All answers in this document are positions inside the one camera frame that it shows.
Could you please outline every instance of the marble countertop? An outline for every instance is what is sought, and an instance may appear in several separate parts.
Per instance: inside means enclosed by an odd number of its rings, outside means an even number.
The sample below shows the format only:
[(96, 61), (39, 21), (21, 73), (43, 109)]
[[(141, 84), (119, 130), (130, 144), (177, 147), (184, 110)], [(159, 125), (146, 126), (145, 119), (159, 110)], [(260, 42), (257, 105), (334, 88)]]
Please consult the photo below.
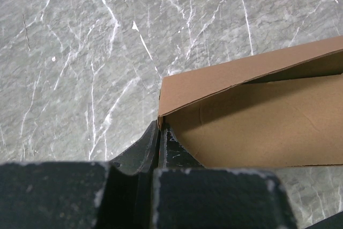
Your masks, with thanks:
[[(0, 0), (0, 161), (109, 160), (163, 76), (343, 33), (343, 0)], [(343, 167), (277, 170), (300, 228), (343, 210)]]

